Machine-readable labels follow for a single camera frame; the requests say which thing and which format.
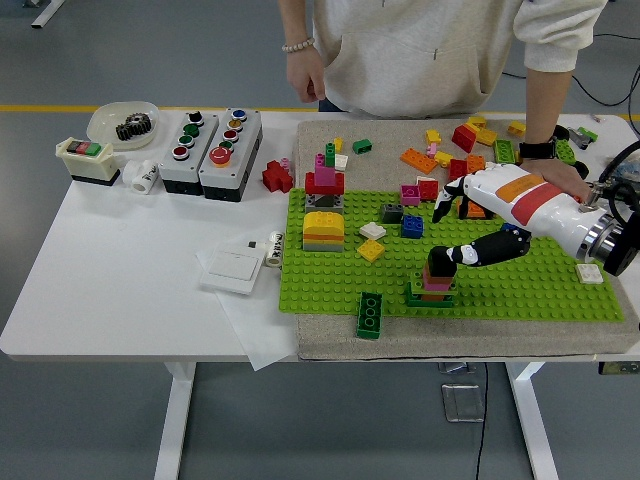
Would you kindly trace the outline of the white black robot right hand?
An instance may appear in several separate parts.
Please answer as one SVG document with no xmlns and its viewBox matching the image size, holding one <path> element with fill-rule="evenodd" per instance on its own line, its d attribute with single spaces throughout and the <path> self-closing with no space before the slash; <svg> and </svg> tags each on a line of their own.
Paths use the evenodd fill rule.
<svg viewBox="0 0 640 480">
<path fill-rule="evenodd" d="M 581 211 L 574 197 L 514 164 L 493 164 L 446 184 L 432 221 L 437 223 L 461 197 L 501 217 L 510 225 L 459 246 L 435 246 L 428 254 L 433 276 L 453 277 L 457 266 L 484 267 L 526 255 L 533 237 L 551 237 L 573 258 L 597 258 L 599 227 L 608 217 L 602 208 Z"/>
</svg>

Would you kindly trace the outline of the person's right hand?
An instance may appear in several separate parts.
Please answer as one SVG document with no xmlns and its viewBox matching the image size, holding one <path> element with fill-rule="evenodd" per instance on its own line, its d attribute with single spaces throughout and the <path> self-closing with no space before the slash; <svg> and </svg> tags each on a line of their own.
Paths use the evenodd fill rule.
<svg viewBox="0 0 640 480">
<path fill-rule="evenodd" d="M 324 100 L 324 64 L 318 51 L 310 46 L 287 55 L 287 80 L 299 100 L 312 103 Z"/>
</svg>

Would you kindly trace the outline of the person's left hand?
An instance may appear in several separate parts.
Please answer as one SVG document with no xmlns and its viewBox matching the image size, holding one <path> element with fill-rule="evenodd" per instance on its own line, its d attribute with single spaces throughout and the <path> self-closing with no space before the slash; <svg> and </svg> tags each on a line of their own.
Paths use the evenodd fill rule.
<svg viewBox="0 0 640 480">
<path fill-rule="evenodd" d="M 589 185 L 580 177 L 577 170 L 547 152 L 542 158 L 521 157 L 521 167 L 527 172 L 543 178 L 572 197 L 585 201 L 591 192 Z"/>
</svg>

